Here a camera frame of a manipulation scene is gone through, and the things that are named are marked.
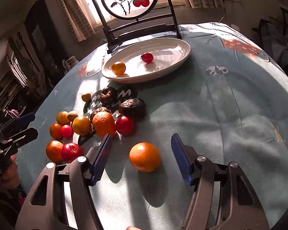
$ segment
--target red fruit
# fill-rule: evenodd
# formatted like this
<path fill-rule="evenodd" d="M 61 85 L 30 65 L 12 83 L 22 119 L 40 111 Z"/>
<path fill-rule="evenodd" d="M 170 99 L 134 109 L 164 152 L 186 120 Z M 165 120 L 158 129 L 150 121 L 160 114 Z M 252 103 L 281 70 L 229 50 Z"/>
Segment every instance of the red fruit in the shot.
<path fill-rule="evenodd" d="M 131 117 L 121 116 L 115 123 L 115 129 L 123 136 L 129 136 L 134 130 L 134 121 Z"/>
<path fill-rule="evenodd" d="M 82 148 L 75 143 L 64 144 L 61 149 L 61 157 L 67 163 L 71 163 L 73 160 L 75 160 L 81 155 Z"/>
<path fill-rule="evenodd" d="M 154 60 L 154 56 L 151 53 L 143 53 L 141 59 L 146 63 L 150 63 Z"/>
<path fill-rule="evenodd" d="M 72 135 L 74 134 L 74 131 L 69 125 L 63 125 L 61 128 L 61 135 L 64 138 L 71 138 Z"/>
<path fill-rule="evenodd" d="M 141 5 L 147 7 L 149 5 L 149 0 L 141 0 Z"/>
<path fill-rule="evenodd" d="M 140 0 L 133 0 L 132 3 L 136 7 L 140 7 L 141 6 L 141 1 Z"/>

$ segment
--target light blue tablecloth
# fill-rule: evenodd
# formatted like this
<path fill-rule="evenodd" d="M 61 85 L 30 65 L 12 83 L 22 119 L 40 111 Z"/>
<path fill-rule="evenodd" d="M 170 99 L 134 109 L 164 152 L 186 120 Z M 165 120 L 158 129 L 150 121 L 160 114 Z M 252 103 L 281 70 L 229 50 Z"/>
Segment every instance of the light blue tablecloth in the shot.
<path fill-rule="evenodd" d="M 136 134 L 115 141 L 101 181 L 91 188 L 101 223 L 105 230 L 130 225 L 180 229 L 193 188 L 183 182 L 171 151 L 171 135 L 178 133 L 186 145 L 213 162 L 238 162 L 272 227 L 288 207 L 288 77 L 263 50 L 224 24 L 180 25 L 180 31 L 191 46 L 182 67 L 157 80 L 132 85 L 133 94 L 147 104 L 147 116 L 137 124 Z M 165 35 L 173 33 L 135 39 L 120 49 Z M 56 114 L 75 110 L 89 115 L 99 103 L 85 109 L 83 92 L 124 86 L 109 82 L 101 72 L 86 76 L 107 61 L 106 52 L 102 45 L 77 64 L 37 111 L 30 126 L 38 130 L 38 139 L 18 155 L 27 192 L 49 161 L 45 147 Z M 88 150 L 99 142 L 93 137 L 83 147 Z M 131 166 L 128 153 L 139 142 L 159 149 L 162 164 L 157 172 L 141 173 Z M 216 207 L 213 203 L 213 216 Z"/>

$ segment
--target oval plate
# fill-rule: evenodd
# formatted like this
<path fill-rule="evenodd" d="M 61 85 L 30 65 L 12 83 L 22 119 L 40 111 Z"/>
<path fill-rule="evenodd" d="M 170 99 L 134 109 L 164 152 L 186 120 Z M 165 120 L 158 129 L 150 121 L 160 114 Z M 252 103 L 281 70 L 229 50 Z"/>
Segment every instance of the oval plate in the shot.
<path fill-rule="evenodd" d="M 126 47 L 113 55 L 103 66 L 102 75 L 118 83 L 141 83 L 165 76 L 178 67 L 188 58 L 190 45 L 175 38 L 157 38 L 142 41 Z M 140 58 L 142 53 L 151 53 L 154 60 L 145 63 Z M 126 71 L 116 76 L 111 66 L 118 61 L 126 65 Z"/>

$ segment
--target cable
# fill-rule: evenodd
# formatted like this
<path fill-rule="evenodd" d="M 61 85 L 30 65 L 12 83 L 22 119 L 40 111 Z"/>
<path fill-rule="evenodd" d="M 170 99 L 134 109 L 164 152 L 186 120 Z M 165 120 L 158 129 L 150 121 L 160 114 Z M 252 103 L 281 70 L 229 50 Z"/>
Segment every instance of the cable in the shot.
<path fill-rule="evenodd" d="M 227 15 L 230 13 L 230 11 L 231 11 L 231 9 L 232 9 L 232 3 L 233 3 L 233 0 L 230 0 L 229 11 L 221 18 L 221 20 L 219 21 L 219 23 L 223 20 L 223 18 L 224 18 L 225 16 L 227 16 Z"/>

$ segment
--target round table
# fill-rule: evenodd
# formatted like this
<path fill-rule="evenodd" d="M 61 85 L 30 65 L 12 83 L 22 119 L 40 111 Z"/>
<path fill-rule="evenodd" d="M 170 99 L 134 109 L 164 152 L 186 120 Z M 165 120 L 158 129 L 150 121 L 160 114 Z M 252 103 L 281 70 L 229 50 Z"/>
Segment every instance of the round table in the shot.
<path fill-rule="evenodd" d="M 38 130 L 38 138 L 17 155 L 26 192 L 49 162 L 45 147 L 57 113 L 73 110 L 88 116 L 101 106 L 98 93 L 112 86 L 119 90 L 122 101 L 143 99 L 147 115 L 137 123 L 134 135 L 114 141 L 102 179 L 90 187 L 105 230 L 127 226 L 180 229 L 194 188 L 183 181 L 176 164 L 170 145 L 174 133 L 215 163 L 238 162 L 261 201 L 270 227 L 280 219 L 288 207 L 288 77 L 263 50 L 227 25 L 179 27 L 182 39 L 191 46 L 191 55 L 167 76 L 129 86 L 110 82 L 100 72 L 111 57 L 106 45 L 65 75 L 30 124 Z M 117 51 L 155 37 L 174 37 L 174 33 L 137 38 Z M 89 107 L 81 99 L 85 92 L 94 94 Z M 160 151 L 161 166 L 156 172 L 137 172 L 129 162 L 131 147 L 140 142 L 154 144 Z M 94 136 L 82 146 L 87 151 L 99 143 Z M 210 225 L 217 214 L 217 198 L 216 184 Z M 75 227 L 72 214 L 68 220 Z"/>

